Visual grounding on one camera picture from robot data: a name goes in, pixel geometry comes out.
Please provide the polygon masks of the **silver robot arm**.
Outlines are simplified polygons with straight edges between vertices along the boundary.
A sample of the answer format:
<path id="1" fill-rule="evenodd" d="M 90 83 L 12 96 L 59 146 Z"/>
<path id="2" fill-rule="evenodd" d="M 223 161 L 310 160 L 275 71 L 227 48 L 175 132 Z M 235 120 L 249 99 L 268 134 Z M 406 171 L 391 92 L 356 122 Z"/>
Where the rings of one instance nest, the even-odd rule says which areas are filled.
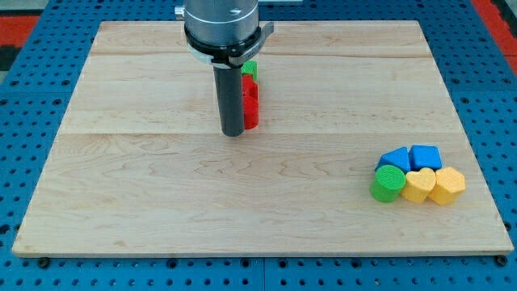
<path id="1" fill-rule="evenodd" d="M 273 22 L 259 24 L 258 0 L 184 0 L 174 13 L 191 54 L 218 69 L 242 66 L 275 30 Z"/>

